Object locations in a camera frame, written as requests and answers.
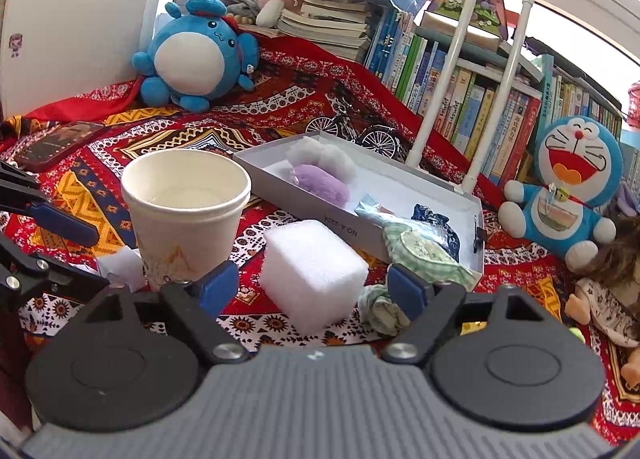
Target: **white pvc pipe frame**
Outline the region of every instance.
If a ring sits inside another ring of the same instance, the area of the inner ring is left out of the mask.
[[[535,0],[522,0],[522,11],[520,12],[520,19],[518,20],[518,25],[516,26],[516,30],[513,35],[513,49],[511,49],[511,53],[509,54],[509,58],[507,59],[507,65],[504,68],[502,80],[500,81],[498,92],[491,107],[491,113],[489,114],[487,122],[484,126],[484,132],[482,133],[482,137],[480,138],[480,142],[478,143],[478,148],[476,149],[476,153],[473,157],[473,160],[471,161],[471,165],[469,166],[469,171],[466,173],[466,176],[462,181],[462,190],[469,194],[472,194],[474,188],[476,187],[476,182],[478,182],[478,175],[482,170],[484,160],[491,148],[491,142],[494,138],[495,130],[498,127],[500,116],[502,115],[504,107],[507,104],[507,99],[511,91],[511,83],[513,83],[513,77],[515,76],[516,70],[518,68],[518,57],[520,55],[520,48],[524,43],[527,23],[529,22],[529,14],[534,2]],[[438,77],[438,82],[436,83],[435,89],[433,90],[433,96],[429,100],[429,105],[424,115],[424,119],[422,120],[422,124],[420,125],[420,130],[418,130],[418,134],[415,136],[414,146],[409,151],[409,155],[407,155],[405,161],[405,163],[412,168],[417,168],[418,165],[420,165],[420,161],[422,160],[422,153],[424,152],[424,148],[427,145],[429,135],[431,134],[431,130],[433,129],[433,124],[435,123],[438,117],[438,113],[440,112],[442,99],[447,92],[447,86],[449,86],[451,75],[453,75],[453,71],[456,68],[456,62],[460,55],[460,49],[462,48],[462,43],[465,41],[466,29],[468,28],[469,22],[471,21],[471,15],[474,12],[475,6],[476,0],[465,0],[465,4],[462,7],[460,20],[458,21],[456,33],[453,35],[451,45],[449,46],[449,52],[447,53],[444,67],[442,68],[442,72]]]

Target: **gray box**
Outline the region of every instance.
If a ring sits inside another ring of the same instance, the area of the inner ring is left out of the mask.
[[[349,185],[351,199],[345,209],[316,197],[289,181],[287,151],[303,136],[340,147],[356,164],[357,178]],[[460,238],[460,264],[483,273],[484,247],[474,252],[476,227],[483,227],[482,204],[450,182],[410,168],[325,132],[290,136],[236,152],[233,159],[251,176],[252,192],[300,219],[316,219],[345,242],[384,262],[390,262],[382,230],[358,217],[353,209],[369,194],[396,215],[411,218],[416,203],[446,215]]]

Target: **paper cup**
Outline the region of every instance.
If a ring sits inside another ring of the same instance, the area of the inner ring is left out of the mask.
[[[198,280],[228,259],[251,180],[212,152],[168,149],[127,165],[121,179],[149,285]]]

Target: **doraemon plush toy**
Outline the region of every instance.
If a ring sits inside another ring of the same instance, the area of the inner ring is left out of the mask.
[[[258,41],[241,33],[225,17],[219,0],[188,0],[187,15],[174,2],[165,6],[174,20],[162,28],[145,51],[137,52],[133,67],[147,78],[140,87],[143,102],[161,107],[172,100],[191,113],[209,109],[238,83],[251,91],[251,73],[258,65]]]
[[[508,181],[498,221],[512,237],[537,242],[577,271],[596,256],[593,241],[608,243],[616,236],[613,221],[592,209],[609,201],[618,188],[620,147],[598,122],[570,116],[549,126],[534,163],[545,186]]]

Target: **sponge block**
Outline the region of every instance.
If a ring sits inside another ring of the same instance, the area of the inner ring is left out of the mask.
[[[260,285],[302,336],[351,314],[369,268],[347,243],[314,220],[264,234]]]

